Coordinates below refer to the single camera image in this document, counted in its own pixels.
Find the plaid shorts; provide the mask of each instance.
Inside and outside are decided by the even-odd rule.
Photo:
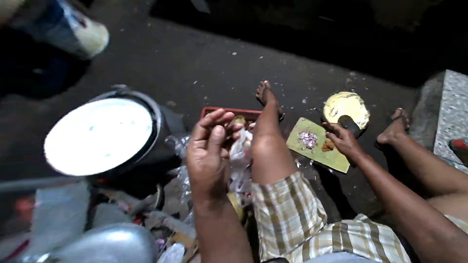
[[[359,214],[327,225],[327,214],[301,172],[269,185],[253,184],[260,259],[301,263],[327,253],[349,252],[378,262],[410,262],[388,226]]]

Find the yellow batter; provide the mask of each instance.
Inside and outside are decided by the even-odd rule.
[[[342,91],[330,96],[323,107],[323,114],[330,123],[338,123],[341,115],[348,115],[361,130],[369,122],[369,112],[364,101],[354,92]]]

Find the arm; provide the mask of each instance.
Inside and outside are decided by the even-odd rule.
[[[253,262],[247,235],[226,196],[229,154],[221,147],[226,131],[218,124],[233,117],[224,110],[208,114],[195,126],[187,148],[195,227],[204,263]]]
[[[375,195],[423,262],[466,262],[468,235],[365,154],[354,135],[337,124],[327,136],[362,170]]]

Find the bare foot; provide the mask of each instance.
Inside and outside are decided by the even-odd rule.
[[[265,106],[268,102],[278,103],[278,99],[273,93],[273,90],[271,89],[271,85],[268,82],[268,80],[260,82],[260,85],[258,85],[257,94],[255,94],[255,96],[262,103],[263,106]]]
[[[398,135],[406,135],[406,129],[410,126],[410,120],[408,119],[408,113],[402,108],[397,108],[395,113],[392,115],[392,119],[397,118],[390,124],[379,136],[377,136],[377,142],[380,144],[388,144],[391,140],[395,139]]]

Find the concrete floor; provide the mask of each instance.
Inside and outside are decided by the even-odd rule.
[[[150,95],[183,114],[185,124],[192,127],[205,106],[260,110],[255,89],[260,81],[269,80],[286,114],[281,123],[285,137],[299,117],[319,122],[319,115],[307,109],[321,108],[324,100],[336,91],[354,90],[371,112],[369,126],[359,141],[366,153],[387,168],[384,155],[373,143],[395,108],[413,108],[417,88],[159,20],[148,15],[151,4],[96,0],[90,15],[108,27],[110,44],[92,61],[76,85],[41,101],[19,95],[2,99],[0,180],[58,175],[43,158],[42,144],[47,132],[67,112],[112,90],[113,84],[126,84]],[[265,37],[274,41],[273,36]],[[342,217],[330,197],[334,195],[338,195],[338,206],[346,202],[343,200],[346,197],[358,213],[373,214],[381,209],[357,168],[351,167],[335,180],[327,174],[318,176],[307,158],[295,155],[306,177],[311,179],[329,221]],[[332,182],[326,190],[324,181]]]

